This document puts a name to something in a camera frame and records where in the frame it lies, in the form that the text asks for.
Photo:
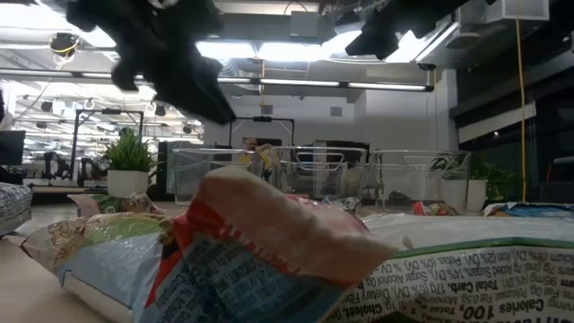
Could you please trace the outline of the green blue granola bar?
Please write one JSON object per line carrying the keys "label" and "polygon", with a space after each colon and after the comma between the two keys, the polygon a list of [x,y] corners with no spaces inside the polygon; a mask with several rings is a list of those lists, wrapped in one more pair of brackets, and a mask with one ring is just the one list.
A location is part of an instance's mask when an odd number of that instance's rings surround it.
{"label": "green blue granola bar", "polygon": [[42,227],[21,248],[106,319],[140,323],[170,225],[165,215],[96,214]]}

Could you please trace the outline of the black metal frame rig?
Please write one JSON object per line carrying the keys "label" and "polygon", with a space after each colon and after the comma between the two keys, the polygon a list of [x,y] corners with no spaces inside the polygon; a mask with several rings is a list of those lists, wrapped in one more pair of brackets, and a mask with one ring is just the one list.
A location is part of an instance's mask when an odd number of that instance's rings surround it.
{"label": "black metal frame rig", "polygon": [[232,138],[233,138],[233,131],[234,131],[233,123],[236,121],[239,121],[239,120],[241,120],[241,121],[250,120],[250,121],[259,122],[259,123],[289,122],[291,124],[291,129],[288,130],[288,132],[291,134],[291,145],[295,145],[295,142],[294,142],[295,119],[293,119],[293,118],[272,118],[272,117],[268,117],[268,116],[254,116],[254,117],[235,117],[234,119],[231,120],[231,122],[229,123],[229,135],[228,135],[228,145],[229,146],[232,145]]}
{"label": "black metal frame rig", "polygon": [[76,149],[79,136],[79,128],[86,120],[82,118],[82,114],[88,114],[90,117],[95,113],[102,115],[122,115],[134,114],[139,116],[137,134],[133,129],[122,128],[119,131],[117,139],[110,144],[106,145],[104,155],[109,160],[109,170],[121,171],[139,171],[146,175],[150,170],[156,166],[155,161],[152,159],[152,154],[147,148],[147,141],[143,140],[143,125],[144,113],[137,110],[124,110],[124,109],[78,109],[75,112],[74,131],[73,131],[73,145],[70,161],[70,171],[77,175],[75,169],[76,162]]}

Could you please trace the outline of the grass plant in white pot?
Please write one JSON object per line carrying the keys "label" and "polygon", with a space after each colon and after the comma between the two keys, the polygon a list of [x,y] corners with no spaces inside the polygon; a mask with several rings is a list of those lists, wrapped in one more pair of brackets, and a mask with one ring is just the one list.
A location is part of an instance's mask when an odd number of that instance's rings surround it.
{"label": "grass plant in white pot", "polygon": [[104,157],[109,162],[107,190],[110,196],[129,198],[147,192],[151,170],[157,163],[148,142],[134,129],[122,128],[118,140],[106,146]]}

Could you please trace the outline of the black monitor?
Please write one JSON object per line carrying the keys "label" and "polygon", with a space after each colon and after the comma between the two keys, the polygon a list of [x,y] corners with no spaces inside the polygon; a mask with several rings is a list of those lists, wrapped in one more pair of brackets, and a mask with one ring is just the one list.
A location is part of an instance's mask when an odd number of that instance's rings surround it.
{"label": "black monitor", "polygon": [[0,131],[0,165],[22,165],[25,131]]}

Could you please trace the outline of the white ceiling box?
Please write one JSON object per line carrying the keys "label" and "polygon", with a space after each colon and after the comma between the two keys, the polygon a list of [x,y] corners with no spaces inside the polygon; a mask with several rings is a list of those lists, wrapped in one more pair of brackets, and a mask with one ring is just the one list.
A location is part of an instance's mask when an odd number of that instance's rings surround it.
{"label": "white ceiling box", "polygon": [[485,9],[485,21],[503,20],[549,21],[549,0],[494,0]]}

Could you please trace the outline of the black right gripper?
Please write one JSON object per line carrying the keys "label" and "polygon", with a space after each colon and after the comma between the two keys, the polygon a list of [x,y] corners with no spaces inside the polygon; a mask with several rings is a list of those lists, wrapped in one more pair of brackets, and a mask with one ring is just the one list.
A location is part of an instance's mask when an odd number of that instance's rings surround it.
{"label": "black right gripper", "polygon": [[346,48],[350,57],[375,56],[384,60],[398,48],[396,32],[411,31],[421,38],[433,31],[436,22],[453,13],[469,0],[390,0],[372,15]]}

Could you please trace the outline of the grey ceiling box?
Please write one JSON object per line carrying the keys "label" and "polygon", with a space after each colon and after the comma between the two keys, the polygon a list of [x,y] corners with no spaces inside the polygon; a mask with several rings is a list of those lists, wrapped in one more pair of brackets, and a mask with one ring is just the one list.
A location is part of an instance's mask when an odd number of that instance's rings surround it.
{"label": "grey ceiling box", "polygon": [[294,38],[315,38],[318,32],[318,16],[315,12],[291,11],[290,36]]}

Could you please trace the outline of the grey woven round mat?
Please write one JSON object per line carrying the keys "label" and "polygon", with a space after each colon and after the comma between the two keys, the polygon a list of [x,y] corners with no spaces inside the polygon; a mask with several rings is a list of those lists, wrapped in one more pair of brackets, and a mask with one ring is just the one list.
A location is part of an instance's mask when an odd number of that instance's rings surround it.
{"label": "grey woven round mat", "polygon": [[32,190],[24,185],[0,182],[0,237],[31,219]]}

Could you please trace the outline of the white label granola bar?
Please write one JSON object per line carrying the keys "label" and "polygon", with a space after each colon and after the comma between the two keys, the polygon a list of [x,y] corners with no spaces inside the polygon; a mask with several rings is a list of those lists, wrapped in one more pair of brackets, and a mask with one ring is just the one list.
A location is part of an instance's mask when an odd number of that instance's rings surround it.
{"label": "white label granola bar", "polygon": [[574,220],[371,216],[396,248],[324,323],[574,323]]}

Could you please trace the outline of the leafy plant in white pot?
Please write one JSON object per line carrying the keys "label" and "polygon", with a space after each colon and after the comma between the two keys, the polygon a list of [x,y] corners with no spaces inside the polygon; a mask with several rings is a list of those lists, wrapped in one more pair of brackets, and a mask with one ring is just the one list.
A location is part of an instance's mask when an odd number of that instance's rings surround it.
{"label": "leafy plant in white pot", "polygon": [[507,200],[517,182],[513,171],[478,153],[443,153],[430,171],[438,176],[442,203],[455,214],[480,213],[487,202]]}

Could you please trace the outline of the blue granola bar wrapper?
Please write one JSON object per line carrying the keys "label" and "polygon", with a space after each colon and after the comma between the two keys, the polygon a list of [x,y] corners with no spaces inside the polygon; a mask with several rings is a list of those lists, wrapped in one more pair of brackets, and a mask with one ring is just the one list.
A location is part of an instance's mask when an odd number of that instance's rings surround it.
{"label": "blue granola bar wrapper", "polygon": [[567,218],[574,219],[574,205],[507,202],[487,205],[484,217]]}

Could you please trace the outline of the clear plastic bin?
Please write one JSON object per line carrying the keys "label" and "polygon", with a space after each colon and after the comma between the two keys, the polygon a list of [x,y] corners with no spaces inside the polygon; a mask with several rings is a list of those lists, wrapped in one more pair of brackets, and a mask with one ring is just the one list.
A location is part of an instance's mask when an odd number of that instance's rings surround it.
{"label": "clear plastic bin", "polygon": [[256,153],[240,149],[180,148],[174,150],[174,197],[178,205],[189,205],[198,185],[211,170],[236,167],[261,176],[264,160]]}
{"label": "clear plastic bin", "polygon": [[351,147],[282,146],[271,151],[270,182],[283,193],[322,202],[362,200],[368,151]]}
{"label": "clear plastic bin", "polygon": [[431,162],[441,154],[465,151],[377,150],[370,156],[375,206],[382,214],[414,214],[412,204],[442,203]]}

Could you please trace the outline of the person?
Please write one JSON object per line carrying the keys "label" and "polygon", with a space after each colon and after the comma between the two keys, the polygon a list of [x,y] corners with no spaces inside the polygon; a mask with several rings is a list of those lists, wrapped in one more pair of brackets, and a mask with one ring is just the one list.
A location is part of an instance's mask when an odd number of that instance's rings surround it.
{"label": "person", "polygon": [[241,162],[257,162],[263,167],[263,170],[267,170],[270,167],[271,148],[270,144],[259,145],[255,137],[245,138],[243,141],[245,152],[239,156],[239,160]]}

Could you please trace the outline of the long ceiling light bar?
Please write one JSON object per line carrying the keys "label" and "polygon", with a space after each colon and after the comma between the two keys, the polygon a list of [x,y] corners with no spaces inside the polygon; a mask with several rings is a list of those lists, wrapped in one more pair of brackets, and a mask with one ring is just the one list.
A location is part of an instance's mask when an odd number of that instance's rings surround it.
{"label": "long ceiling light bar", "polygon": [[[0,79],[14,81],[42,81],[49,80],[69,83],[110,83],[111,74],[84,71],[57,71],[57,70],[27,70],[15,68],[0,68]],[[278,85],[301,86],[318,88],[337,88],[354,90],[401,91],[401,92],[432,92],[434,87],[426,84],[405,83],[359,83],[346,81],[319,81],[278,79],[259,77],[219,77],[219,84],[233,85]]]}

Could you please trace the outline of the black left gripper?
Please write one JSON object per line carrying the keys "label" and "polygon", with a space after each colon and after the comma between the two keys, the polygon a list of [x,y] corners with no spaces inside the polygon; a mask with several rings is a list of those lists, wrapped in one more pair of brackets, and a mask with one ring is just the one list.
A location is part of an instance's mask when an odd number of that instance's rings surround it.
{"label": "black left gripper", "polygon": [[135,77],[153,61],[154,51],[169,58],[151,70],[157,99],[225,125],[237,116],[218,83],[222,65],[202,57],[196,43],[222,25],[213,0],[66,0],[66,19],[82,31],[101,29],[116,43],[119,59],[112,82],[124,92],[137,92]]}

